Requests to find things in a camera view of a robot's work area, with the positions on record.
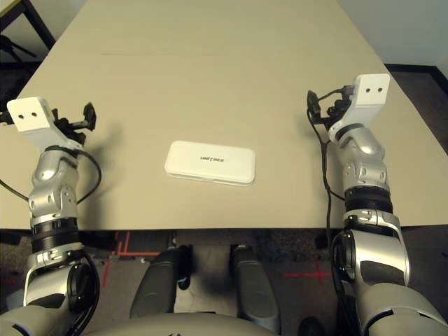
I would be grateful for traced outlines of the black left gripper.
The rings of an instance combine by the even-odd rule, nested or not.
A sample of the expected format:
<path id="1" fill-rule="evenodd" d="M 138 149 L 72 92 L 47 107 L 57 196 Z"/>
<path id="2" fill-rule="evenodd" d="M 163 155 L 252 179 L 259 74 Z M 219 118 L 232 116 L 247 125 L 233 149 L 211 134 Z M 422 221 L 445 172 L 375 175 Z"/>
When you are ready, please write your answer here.
<path id="1" fill-rule="evenodd" d="M 52 110 L 52 115 L 54 117 L 54 124 L 56 128 L 63 133 L 70 140 L 74 140 L 80 145 L 85 144 L 86 135 L 82 132 L 78 132 L 81 129 L 94 130 L 97 115 L 92 102 L 88 102 L 84 109 L 84 121 L 70 123 L 66 118 L 59 118 L 58 111 Z M 5 123 L 6 125 L 11 125 L 13 119 L 11 118 L 9 112 L 0 113 L 0 123 Z"/>

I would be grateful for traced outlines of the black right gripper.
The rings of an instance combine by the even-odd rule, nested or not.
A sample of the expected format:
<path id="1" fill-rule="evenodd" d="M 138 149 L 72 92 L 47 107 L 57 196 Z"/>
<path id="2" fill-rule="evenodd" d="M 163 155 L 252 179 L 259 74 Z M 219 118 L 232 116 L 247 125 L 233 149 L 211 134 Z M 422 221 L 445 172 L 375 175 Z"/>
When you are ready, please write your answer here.
<path id="1" fill-rule="evenodd" d="M 337 99 L 332 107 L 327 110 L 332 123 L 336 123 L 347 112 L 351 105 L 351 96 L 353 95 L 352 87 L 342 87 L 336 89 L 334 94 L 341 94 L 341 98 Z M 321 117 L 321 107 L 317 94 L 311 90 L 307 92 L 307 113 L 311 121 L 319 121 Z"/>

